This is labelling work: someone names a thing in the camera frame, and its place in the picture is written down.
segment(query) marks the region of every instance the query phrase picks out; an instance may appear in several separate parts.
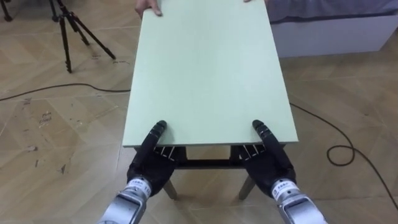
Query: human hand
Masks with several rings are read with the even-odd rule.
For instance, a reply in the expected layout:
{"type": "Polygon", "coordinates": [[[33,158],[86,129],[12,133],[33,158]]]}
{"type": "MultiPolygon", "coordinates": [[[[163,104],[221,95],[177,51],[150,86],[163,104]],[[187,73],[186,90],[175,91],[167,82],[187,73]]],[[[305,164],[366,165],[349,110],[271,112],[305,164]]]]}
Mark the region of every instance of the human hand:
{"type": "Polygon", "coordinates": [[[142,19],[142,15],[146,9],[152,8],[153,12],[156,16],[162,16],[162,11],[159,9],[157,4],[157,0],[137,0],[136,2],[136,12],[139,14],[139,17],[142,19]]]}
{"type": "MultiPolygon", "coordinates": [[[[243,0],[243,2],[249,2],[251,0],[243,0]]],[[[264,0],[264,2],[266,3],[266,5],[268,4],[269,0],[264,0]]]]}

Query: white bed frame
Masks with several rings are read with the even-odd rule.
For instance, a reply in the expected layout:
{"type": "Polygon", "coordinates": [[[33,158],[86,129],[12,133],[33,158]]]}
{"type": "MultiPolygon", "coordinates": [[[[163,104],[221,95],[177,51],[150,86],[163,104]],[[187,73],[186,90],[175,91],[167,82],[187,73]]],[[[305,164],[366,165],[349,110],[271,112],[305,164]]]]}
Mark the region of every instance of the white bed frame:
{"type": "Polygon", "coordinates": [[[398,15],[272,24],[279,57],[378,51],[398,27],[398,15]]]}

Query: bed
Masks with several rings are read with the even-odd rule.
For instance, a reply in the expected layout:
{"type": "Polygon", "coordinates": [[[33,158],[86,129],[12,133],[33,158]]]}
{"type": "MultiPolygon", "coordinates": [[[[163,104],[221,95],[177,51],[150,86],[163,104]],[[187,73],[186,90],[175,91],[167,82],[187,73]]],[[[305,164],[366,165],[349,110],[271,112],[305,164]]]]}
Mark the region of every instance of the bed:
{"type": "Polygon", "coordinates": [[[398,27],[398,0],[269,0],[279,57],[377,51],[398,27]]]}

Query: tripod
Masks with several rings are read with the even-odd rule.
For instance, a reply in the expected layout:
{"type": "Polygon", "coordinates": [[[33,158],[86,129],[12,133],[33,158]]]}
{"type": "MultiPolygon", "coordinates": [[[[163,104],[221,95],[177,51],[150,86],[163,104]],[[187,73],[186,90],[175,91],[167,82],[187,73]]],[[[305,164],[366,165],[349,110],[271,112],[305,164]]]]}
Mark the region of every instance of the tripod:
{"type": "Polygon", "coordinates": [[[95,42],[101,46],[101,48],[112,58],[116,59],[116,57],[112,54],[112,52],[106,48],[100,40],[82,23],[82,21],[73,13],[70,12],[65,5],[62,3],[62,0],[57,0],[58,5],[60,6],[60,9],[62,11],[62,15],[59,16],[59,22],[60,22],[60,27],[61,27],[61,35],[62,35],[62,42],[63,42],[63,49],[65,50],[65,57],[66,57],[66,65],[67,65],[67,70],[69,73],[72,73],[72,65],[70,62],[70,55],[69,55],[69,46],[68,46],[68,36],[67,36],[67,30],[65,27],[65,18],[67,18],[70,26],[72,27],[74,32],[77,32],[80,34],[81,40],[83,43],[85,43],[86,46],[89,46],[90,43],[88,42],[87,38],[85,35],[82,33],[81,29],[79,28],[78,25],[83,28],[87,32],[87,34],[95,40],[95,42]]]}

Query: black robotic glove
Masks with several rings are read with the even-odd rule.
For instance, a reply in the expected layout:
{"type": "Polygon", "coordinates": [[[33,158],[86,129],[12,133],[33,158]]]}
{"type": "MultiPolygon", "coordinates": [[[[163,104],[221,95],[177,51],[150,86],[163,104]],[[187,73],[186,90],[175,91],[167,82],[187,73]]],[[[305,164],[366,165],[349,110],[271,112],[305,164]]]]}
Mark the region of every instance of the black robotic glove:
{"type": "Polygon", "coordinates": [[[151,197],[159,193],[172,176],[181,149],[179,147],[156,147],[146,155],[146,159],[139,167],[135,162],[141,157],[144,150],[139,149],[127,172],[127,182],[136,177],[145,178],[151,186],[151,197]]]}
{"type": "Polygon", "coordinates": [[[243,166],[259,189],[272,197],[272,186],[277,180],[289,179],[296,183],[293,167],[285,169],[263,145],[240,146],[243,166]]]}
{"type": "Polygon", "coordinates": [[[266,195],[272,197],[272,186],[277,180],[289,179],[296,183],[292,163],[279,141],[261,121],[253,121],[253,128],[263,144],[240,146],[243,166],[256,185],[266,195]]]}
{"type": "Polygon", "coordinates": [[[159,193],[172,176],[177,159],[182,152],[181,147],[156,147],[157,141],[166,130],[167,123],[159,121],[137,149],[127,171],[127,182],[143,177],[150,183],[151,197],[159,193]]]}

